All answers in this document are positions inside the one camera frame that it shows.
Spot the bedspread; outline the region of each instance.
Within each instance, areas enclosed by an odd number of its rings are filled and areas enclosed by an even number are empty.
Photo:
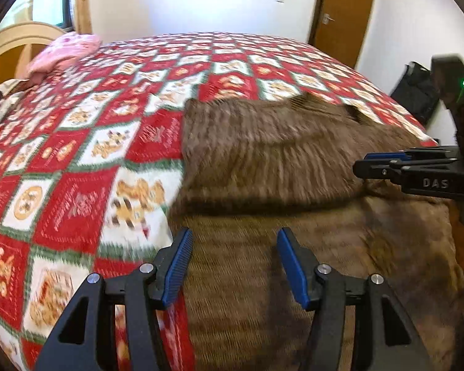
[[[363,76],[303,43],[237,33],[114,42],[25,93],[0,125],[0,345],[31,369],[92,271],[127,274],[171,242],[190,97],[278,100],[309,91],[434,142]],[[160,314],[173,370],[193,369],[183,296]],[[117,351],[127,366],[124,310]]]

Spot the wooden door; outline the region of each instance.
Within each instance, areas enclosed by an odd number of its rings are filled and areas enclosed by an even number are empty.
[[[354,68],[373,0],[323,0],[313,45]]]

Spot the brown blanket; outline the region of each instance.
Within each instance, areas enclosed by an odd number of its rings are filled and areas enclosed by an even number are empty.
[[[388,277],[436,369],[450,368],[464,336],[464,278],[447,207],[351,170],[367,152],[415,145],[398,127],[310,95],[188,101],[186,172],[170,220],[196,238],[185,292],[198,371],[298,368],[312,314],[292,298],[276,252],[284,226],[343,274]],[[351,322],[349,311],[342,369]]]

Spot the white wall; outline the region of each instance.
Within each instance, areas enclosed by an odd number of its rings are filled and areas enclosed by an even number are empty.
[[[390,93],[410,61],[431,65],[433,55],[464,59],[464,14],[454,0],[374,0],[356,70]],[[428,134],[455,143],[455,127],[441,106]]]
[[[105,43],[181,32],[245,32],[306,42],[315,0],[89,0]]]

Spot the wooden headboard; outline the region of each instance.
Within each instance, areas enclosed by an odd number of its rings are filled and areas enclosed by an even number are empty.
[[[25,22],[0,31],[0,84],[17,78],[25,66],[45,46],[65,33],[59,27],[43,22]]]

